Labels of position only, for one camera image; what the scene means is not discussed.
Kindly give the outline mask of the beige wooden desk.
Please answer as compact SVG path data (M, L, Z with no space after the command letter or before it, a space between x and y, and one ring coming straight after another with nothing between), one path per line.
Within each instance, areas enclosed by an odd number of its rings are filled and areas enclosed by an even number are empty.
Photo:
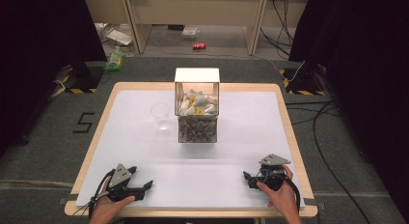
M85 0L95 23L126 23L138 54L157 24L240 26L247 52L256 53L262 27L297 26L308 0Z

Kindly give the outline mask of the pile of white packets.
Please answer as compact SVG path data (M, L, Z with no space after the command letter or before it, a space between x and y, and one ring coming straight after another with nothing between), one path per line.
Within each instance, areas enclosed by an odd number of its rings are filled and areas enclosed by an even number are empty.
M176 114L179 116L218 115L218 100L202 91L190 90L177 97Z

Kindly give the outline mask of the person's right hand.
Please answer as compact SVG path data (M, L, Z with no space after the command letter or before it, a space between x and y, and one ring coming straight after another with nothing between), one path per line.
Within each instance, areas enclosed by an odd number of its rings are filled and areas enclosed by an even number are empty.
M294 192L287 182L283 182L278 191L271 190L263 182L257 182L257 186L269 198L268 207L275 207L281 215L288 211L298 212Z

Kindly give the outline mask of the clear plastic cup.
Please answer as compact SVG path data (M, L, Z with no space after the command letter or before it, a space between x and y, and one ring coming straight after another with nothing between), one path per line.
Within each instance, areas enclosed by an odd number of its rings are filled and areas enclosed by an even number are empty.
M150 108L150 113L155 119L156 127L160 130L169 128L169 112L170 107L164 102L158 102Z

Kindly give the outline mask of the green snack packet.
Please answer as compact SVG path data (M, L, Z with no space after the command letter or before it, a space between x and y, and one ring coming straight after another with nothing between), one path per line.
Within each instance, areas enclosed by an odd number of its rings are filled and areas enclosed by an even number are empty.
M108 71L121 70L123 68L123 56L118 53L112 53L107 62L105 63L103 69Z

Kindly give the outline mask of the crumpled plastic wrapping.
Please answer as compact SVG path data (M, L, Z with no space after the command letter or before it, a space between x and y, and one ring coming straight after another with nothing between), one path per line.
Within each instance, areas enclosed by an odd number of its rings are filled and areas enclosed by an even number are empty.
M135 56L136 50L128 24L96 23L95 28L106 56L113 53L123 57Z

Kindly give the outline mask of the person's left hand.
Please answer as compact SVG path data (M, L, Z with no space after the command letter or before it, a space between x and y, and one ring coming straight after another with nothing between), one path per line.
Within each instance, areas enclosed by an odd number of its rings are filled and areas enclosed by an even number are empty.
M111 220L121 211L124 207L135 201L134 196L128 196L118 202L112 202L109 198L103 197L96 202L94 211L91 215L107 215L111 217Z

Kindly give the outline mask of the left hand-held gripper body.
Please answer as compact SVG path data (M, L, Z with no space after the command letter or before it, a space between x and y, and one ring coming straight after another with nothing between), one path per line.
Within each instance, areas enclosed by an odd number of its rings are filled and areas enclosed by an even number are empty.
M106 190L108 191L108 198L111 201L118 202L128 196L134 196L135 201L143 200L145 191L141 187L131 188L128 186L133 174L130 174L122 164L119 164L115 169Z

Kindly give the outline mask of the clear plastic bag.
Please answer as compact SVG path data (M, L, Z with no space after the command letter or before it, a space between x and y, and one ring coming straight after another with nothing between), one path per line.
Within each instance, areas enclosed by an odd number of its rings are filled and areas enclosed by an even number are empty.
M180 37L186 41L193 41L199 36L200 30L196 27L185 27Z

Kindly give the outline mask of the clear two-tier storage box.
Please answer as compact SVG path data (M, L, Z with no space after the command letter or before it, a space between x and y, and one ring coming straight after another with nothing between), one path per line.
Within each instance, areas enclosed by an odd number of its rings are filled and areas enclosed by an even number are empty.
M219 109L219 90L220 90L220 73L218 68L177 68L175 74L175 115L177 120L179 116L176 114L177 97L184 93L194 90L195 92L202 91L205 95L210 95L218 100Z

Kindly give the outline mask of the stand base with hazard tape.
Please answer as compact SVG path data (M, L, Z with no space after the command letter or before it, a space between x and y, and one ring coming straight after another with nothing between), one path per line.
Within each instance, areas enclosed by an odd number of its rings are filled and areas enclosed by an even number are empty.
M102 66L84 63L79 70L72 66L66 67L66 75L62 79L67 93L88 94L95 93L102 77Z
M279 70L286 92L292 95L324 96L324 89L314 71L304 72L303 65Z

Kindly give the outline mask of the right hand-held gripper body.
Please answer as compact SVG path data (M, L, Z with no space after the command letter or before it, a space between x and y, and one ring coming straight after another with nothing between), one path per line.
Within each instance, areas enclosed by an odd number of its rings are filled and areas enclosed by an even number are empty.
M289 163L288 159L276 154L265 156L259 160L260 168L256 180L265 183L270 189L278 191L286 178L284 165Z

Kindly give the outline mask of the white table sheet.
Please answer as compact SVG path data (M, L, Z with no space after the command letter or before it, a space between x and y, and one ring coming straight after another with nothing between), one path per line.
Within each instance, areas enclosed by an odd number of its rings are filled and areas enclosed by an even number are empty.
M123 90L116 95L77 198L86 204L103 176L118 164L134 166L129 184L151 182L140 208L263 209L265 194L248 186L269 154L291 158L274 92L223 92L217 140L181 143L177 117L161 130L150 113L153 105L174 103L172 91Z

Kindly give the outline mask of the pile of dark packets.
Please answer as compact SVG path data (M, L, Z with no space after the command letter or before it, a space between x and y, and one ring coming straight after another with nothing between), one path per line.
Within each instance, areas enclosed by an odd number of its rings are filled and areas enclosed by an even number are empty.
M216 116L182 116L178 118L179 143L216 143Z

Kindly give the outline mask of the black curtain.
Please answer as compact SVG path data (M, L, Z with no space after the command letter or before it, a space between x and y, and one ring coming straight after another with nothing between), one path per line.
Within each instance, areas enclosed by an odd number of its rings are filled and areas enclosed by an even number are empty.
M53 79L106 59L85 0L0 0L0 157L35 120Z
M326 76L409 222L409 0L308 0L291 60Z

